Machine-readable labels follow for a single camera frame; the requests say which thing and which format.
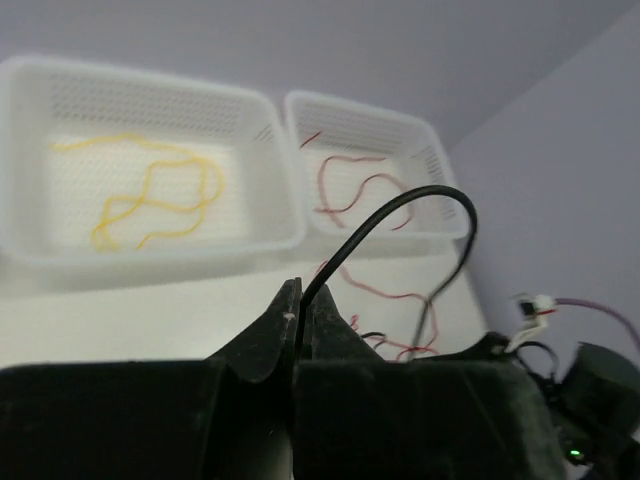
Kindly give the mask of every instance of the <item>black plastic object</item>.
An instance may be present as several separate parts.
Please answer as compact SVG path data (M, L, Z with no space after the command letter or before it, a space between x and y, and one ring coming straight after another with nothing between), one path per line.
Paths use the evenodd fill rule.
M563 478L540 391L500 360L504 337L389 364L326 286L300 321L301 293L285 282L202 361L0 372L0 478L273 478L280 427L296 480Z
M569 461L593 463L593 478L640 479L640 447L631 437L640 426L640 372L631 362L583 343L555 397L553 419Z

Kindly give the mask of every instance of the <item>white connector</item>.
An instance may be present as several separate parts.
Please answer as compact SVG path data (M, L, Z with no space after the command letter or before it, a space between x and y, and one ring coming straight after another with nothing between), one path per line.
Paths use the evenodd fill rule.
M525 327L516 333L505 348L505 352L514 351L523 343L536 337L548 326L547 315L556 311L556 299L549 295L522 295L518 299L522 314L526 317Z

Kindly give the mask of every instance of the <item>yellow thread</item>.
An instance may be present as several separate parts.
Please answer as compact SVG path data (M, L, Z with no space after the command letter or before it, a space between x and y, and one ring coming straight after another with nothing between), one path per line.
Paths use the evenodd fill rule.
M98 225L96 225L93 230L91 231L91 243L94 244L94 246L98 249L98 250L106 250L106 249L111 249L111 250L119 250L120 249L120 245L111 237L111 235L109 234L107 227L115 222L118 222L126 217L129 217L130 215L132 215L141 205L151 205L151 206L155 206L155 207L159 207L159 208L163 208L165 210L169 210L169 211L173 211L173 212L182 212L182 213L189 213L189 212L194 212L196 210L200 210L200 215L198 220L189 228L185 229L185 230L179 230L179 231L158 231L158 232L151 232L149 234L147 234L142 241L137 245L136 250L139 250L140 248L142 248L145 243L153 238L153 237L181 237L181 236L185 236L188 235L190 233L192 233L193 231L195 231L204 221L205 218L205 213L206 213L206 207L214 202L215 200L217 200L220 195L222 194L223 190L224 190L224 175L222 174L222 171L220 170L220 168L218 167L218 165L216 165L213 161L200 157L198 155L196 155L194 152L192 152L191 150L187 149L187 148L183 148L183 147L178 147L176 145L170 145L170 144L164 144L164 143L158 143L158 142L150 142L148 140L146 140L144 137L134 134L134 133L124 133L121 135L114 135L114 136L106 136L106 137L95 137L83 142L78 142L78 143L74 143L74 144L70 144L70 145L61 145L61 144L57 144L57 145L52 145L51 148L55 151L58 152L69 152L69 151L73 151L73 150L79 150L82 148L87 148L93 145L97 145L97 144L101 144L101 143L111 143L111 142L119 142L119 141L124 141L124 140L129 140L132 142L137 143L138 145L140 145L141 147L144 148L150 148L150 149L156 149L156 150L169 150L169 151L173 151L176 153L182 153L184 155L189 156L190 158L186 159L186 160L180 160L180 161L158 161L158 162L153 162L151 163L146 170L146 175L145 175L145 179L144 179L144 185L142 188L142 192L139 196L135 197L135 196L131 196L131 195L114 195L112 197L109 197L104 204L103 210L102 210L102 215L100 217L100 223ZM199 197L200 197L200 202L196 205L193 205L191 207L183 207L181 205L175 205L172 203L168 203L168 202L163 202L160 200L153 200L153 199L149 199L146 198L149 189L151 187L151 177L152 177L152 172L153 169L156 166L161 166L161 167L180 167L183 165L189 165L189 164L198 164L200 166L200 187L198 190L199 193ZM209 198L206 198L206 188L207 188L207 166L211 167L214 171L214 174L216 176L216 180L218 183L218 187L216 189L216 192ZM114 202L133 202L133 205L131 207L129 207L127 210L125 210L123 213L120 213L114 217L110 217L111 214L111 205Z

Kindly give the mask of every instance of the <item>tangled red thread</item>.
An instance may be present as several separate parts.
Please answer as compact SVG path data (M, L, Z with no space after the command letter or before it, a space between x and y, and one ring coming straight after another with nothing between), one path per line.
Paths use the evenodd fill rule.
M307 140L302 142L302 144L300 145L300 148L303 148L305 145L308 145L310 142L312 142L313 140L318 138L321 134L322 134L322 131L316 133L315 135L312 135ZM329 165L329 162L331 162L332 160L339 160L339 161L348 162L348 163L359 163L359 162L382 162L382 161L386 160L386 158L384 158L384 157L360 157L360 158L356 158L356 157L347 157L345 155L331 155L330 157L327 157L326 159L324 159L322 161L322 165L320 166L320 169L318 170L318 176L317 176L318 194L320 196L320 203L322 204L322 206L316 208L315 211L318 212L318 213L326 213L327 215L329 215L329 218L331 219L331 221L338 228L344 228L345 225L342 222L342 220L340 220L340 218L338 217L337 214L338 213L345 213L348 210L350 210L351 208L353 208L353 206L358 202L358 200L360 200L360 197L362 197L362 194L364 193L365 187L367 186L367 184L370 181L378 179L378 178L381 178L381 179L387 180L388 182L391 182L393 185L395 185L398 188L398 190L400 190L401 193L404 193L404 192L407 191L407 187L400 180L398 180L396 177L394 177L393 175L389 175L388 173L377 173L375 175L371 175L371 176L367 177L363 182L360 183L360 186L358 187L358 191L357 191L355 197L353 198L353 200L347 206L342 207L342 208L332 208L329 205L329 199L327 198L327 190L326 190L325 181L324 181L324 177L325 177L325 173L326 173L327 167ZM403 223L401 223L400 225L392 228L391 229L392 231L400 230L401 228L403 228L405 225L407 225L413 219L414 206L412 204L408 204L407 205L407 212L408 212L407 219Z
M320 271L320 269L322 269L322 267L324 267L327 264L327 262L323 262L318 269L316 270L316 274ZM378 297L381 298L386 298L389 300L400 300L400 299L404 299L404 298L415 298L417 300L420 300L423 303L427 302L427 299L418 294L418 293L402 293L402 294L390 294L390 293L386 293L383 292L381 290L378 290L377 288L372 287L371 285L367 285L365 283L359 282L357 280L354 280L353 277L351 276L351 274L349 273L349 271L347 270L347 267L340 267L338 269L338 272L340 273L340 276L342 277L342 279L348 283L349 285L351 285L352 287L358 288L360 290L364 290L365 292L369 292L373 295L376 295ZM426 345L424 346L417 346L417 347L411 347L410 345L405 345L403 343L399 343L399 342L395 342L393 340L389 340L387 338L387 336L371 336L371 337L367 337L367 340L372 340L372 341L376 341L376 345L374 346L374 349L379 347L380 345L391 345L393 347L398 347L398 348L402 348L402 351L396 356L396 361L400 361L402 359L402 357L404 355L406 355L409 352L415 351L417 353L431 353L434 355L439 355L439 352L432 347L432 345L436 342L436 340L438 339L438 337L440 336L440 331L438 329L438 317L436 314L436 310L433 304L431 304L430 306L430 310L431 310L431 325L432 325L432 336L431 339L427 342ZM351 316L351 321L350 321L350 326L351 328L353 328L354 331L358 331L358 329L360 328L360 326L358 325L358 320L360 319L360 316L355 314Z
M305 145L308 145L310 142L312 142L313 140L315 140L316 138L318 138L320 135L322 134L322 131L312 135L311 137L309 137L307 140L305 140L301 145L300 148L303 148ZM347 156L343 156L343 155L332 155L328 158L326 158L323 162L322 165L320 166L320 169L318 170L318 177L317 177L317 181L318 181L318 193L320 195L320 202L322 203L322 207L316 208L316 212L319 213L326 213L327 215L329 215L329 218L331 218L331 220L333 221L333 223L335 223L335 225L339 228L344 228L344 223L340 220L340 218L337 216L338 213L344 213L346 211L348 211L349 209L351 209L360 199L360 197L362 196L362 194L364 193L364 189L367 185L367 183L369 183L371 180L374 180L376 178L383 178L385 180L390 181L391 183L393 183L396 187L398 187L398 189L401 192L405 192L407 189L406 187L395 177L393 177L392 175L389 175L387 173L378 173L375 175L371 175L370 177L366 178L361 184L360 187L358 188L358 192L356 193L356 196L354 197L354 199L351 201L351 203L349 203L347 206L342 207L342 208L332 208L329 205L329 200L327 198L327 193L326 193L326 188L325 188L325 184L324 184L324 176L325 176L325 171L327 169L327 165L329 164L329 162L331 160L342 160L345 162L351 162L351 163L358 163L358 162L381 162L383 160L385 160L385 158L380 158L380 157L360 157L360 158L353 158L353 157L347 157ZM399 230L402 227L404 227L405 225L407 225L412 219L413 219L413 215L414 215L414 207L411 204L407 205L407 210L408 210L408 218L404 221L404 223L402 223L401 225L398 225L397 227L393 228L392 230ZM326 264L327 262L322 263L322 265L320 265L316 271L316 274L318 273L318 271ZM423 297L422 295L418 294L418 293L404 293L404 294L399 294L399 295L392 295L389 293L385 293L381 290L378 290L377 288L372 287L371 285L367 285L365 283L362 282L358 282L356 280L353 279L353 277L351 277L351 275L349 274L349 271L347 270L346 267L341 266L338 271L340 272L340 275L342 276L342 278L344 279L345 282L347 282L349 285L358 288L360 290L364 290L366 292L369 292L373 295L376 295L378 297L381 298L387 298L390 300L398 300L398 299L403 299L403 298L415 298L418 299L420 301L422 301L423 303L427 302L427 299L425 297ZM438 330L438 319L437 319L437 315L436 315L436 311L435 311L435 307L434 305L430 305L430 309L432 312L432 320L431 320L431 324L432 324L432 330L433 330L433 335L431 337L431 339L429 340L429 342L427 342L426 345L424 346L418 346L418 347L411 347L410 345L405 345L402 343L398 343L395 342L393 340L389 340L387 338L386 335L384 336L370 336L367 337L367 339L371 339L376 341L376 345L373 347L374 349L379 347L380 345L386 344L386 345L391 345L394 347L398 347L401 348L402 351L396 356L396 361L400 361L402 360L402 357L404 355L406 355L409 352L415 351L418 353L432 353L434 355L438 355L438 351L434 348L431 347L431 345L433 345L435 343L435 341L438 339L438 336L440 335L440 332ZM359 326L358 326L358 320L359 320L359 315L352 315L351 316L351 328L353 328L354 331L357 331Z

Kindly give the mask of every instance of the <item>black cable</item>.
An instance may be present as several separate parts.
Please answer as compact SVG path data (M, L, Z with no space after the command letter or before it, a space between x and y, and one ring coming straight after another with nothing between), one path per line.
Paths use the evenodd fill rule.
M367 333L363 333L362 335L360 335L361 339L366 339L369 337L382 337L382 338L387 338L387 336L382 333L382 332L367 332Z
M518 360L518 362L520 362L520 364L525 368L525 370L528 370L530 373L532 372L531 367L529 367L529 365L520 357L520 355L518 355L518 352L520 351L520 349L526 348L526 347L540 348L540 349L544 350L545 352L547 352L549 354L549 356L551 357L551 362L552 362L551 372L549 373L549 377L551 379L555 379L556 375L558 374L558 369L560 368L560 358L558 357L558 354L556 352L554 352L551 349L551 347L545 345L544 343L540 343L540 342L531 341L531 342L524 342L521 345L519 345L511 353L513 355L515 355L516 360Z
M367 332L367 333L363 333L362 335L360 335L360 338L365 340L367 338L370 337L380 337L381 340L378 341L378 343L376 343L373 347L374 350L376 350L380 345L384 345L385 343L387 343L387 335L385 333L382 332Z
M307 290L300 299L300 316L304 321L307 308L311 305L314 297L320 291L320 288L329 280L331 275L342 265L347 257L353 252L356 247L362 242L369 233L391 213L398 208L406 205L409 202L417 200L418 198L430 197L430 196L443 196L456 200L466 210L469 215L469 235L467 236L467 243L462 250L462 253L458 259L458 264L453 271L444 279L444 281L436 287L436 289L427 297L427 301L422 307L418 324L416 325L416 331L413 336L412 347L415 348L420 343L424 326L427 321L429 313L429 306L433 303L438 295L440 295L458 276L462 267L469 259L469 254L473 248L473 244L478 233L478 214L473 202L460 190L445 185L428 185L425 187L418 187L407 192L401 193L397 197L393 198L389 202L385 203L382 207L376 210L369 218L367 218L358 229L347 239L346 242L338 249L338 251L331 257L331 259L325 264L324 267L318 272L311 283L307 287ZM409 359L412 359L415 355L415 351L409 352Z

